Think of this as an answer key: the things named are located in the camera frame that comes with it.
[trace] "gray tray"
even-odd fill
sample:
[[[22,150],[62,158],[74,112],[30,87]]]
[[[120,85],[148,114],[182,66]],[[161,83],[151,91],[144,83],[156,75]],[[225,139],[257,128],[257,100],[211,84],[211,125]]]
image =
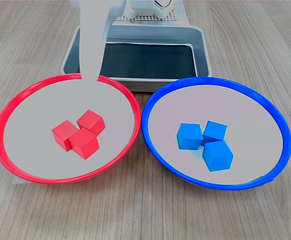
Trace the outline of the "gray tray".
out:
[[[116,23],[110,27],[106,43],[100,74],[132,92],[155,92],[178,79],[212,76],[204,34],[195,26]],[[61,74],[80,71],[79,47],[80,26],[63,60]]]

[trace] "wooden table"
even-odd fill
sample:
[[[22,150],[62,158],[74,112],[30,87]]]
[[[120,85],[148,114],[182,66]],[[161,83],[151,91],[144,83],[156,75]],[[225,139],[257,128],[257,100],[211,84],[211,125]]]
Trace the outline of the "wooden table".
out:
[[[291,1],[185,1],[203,29],[214,77],[272,101],[291,130]],[[80,13],[68,1],[0,1],[0,111],[59,74]],[[141,107],[149,94],[135,94]],[[291,158],[271,183],[243,191],[190,184],[140,134],[118,164],[67,185],[12,184],[0,164],[0,240],[290,240]]]

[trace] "blue wooden block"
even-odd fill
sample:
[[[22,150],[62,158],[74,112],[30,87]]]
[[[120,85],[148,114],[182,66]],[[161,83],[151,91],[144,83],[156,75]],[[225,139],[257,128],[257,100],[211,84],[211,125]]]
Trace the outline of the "blue wooden block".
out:
[[[234,154],[225,141],[204,145],[203,159],[210,172],[230,169]]]
[[[176,138],[180,150],[198,150],[204,139],[200,124],[195,123],[181,123]]]
[[[227,128],[227,125],[208,121],[204,129],[201,145],[204,146],[207,143],[223,141],[225,139]]]

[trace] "metal mesh plate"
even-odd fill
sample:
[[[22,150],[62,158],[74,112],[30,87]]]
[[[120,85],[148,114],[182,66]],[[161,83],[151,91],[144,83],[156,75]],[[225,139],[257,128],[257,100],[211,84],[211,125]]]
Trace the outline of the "metal mesh plate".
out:
[[[116,22],[137,22],[137,21],[155,21],[155,22],[162,22],[162,21],[177,21],[177,14],[176,9],[172,9],[171,12],[169,12],[169,15],[166,16],[164,19],[159,19],[156,16],[137,16],[134,19],[127,19],[124,16],[119,16],[115,20]]]

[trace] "red wooden block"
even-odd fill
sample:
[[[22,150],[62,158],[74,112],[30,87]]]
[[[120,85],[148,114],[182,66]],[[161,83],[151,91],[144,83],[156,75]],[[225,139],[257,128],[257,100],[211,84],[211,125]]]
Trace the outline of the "red wooden block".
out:
[[[72,149],[69,138],[75,134],[79,129],[76,128],[68,120],[61,123],[59,126],[52,129],[52,134],[55,141],[67,152]]]
[[[84,127],[73,134],[69,138],[69,141],[72,145],[73,151],[83,159],[89,158],[99,149],[97,136]]]
[[[76,123],[80,129],[86,128],[97,136],[106,128],[103,118],[91,110],[86,111]]]

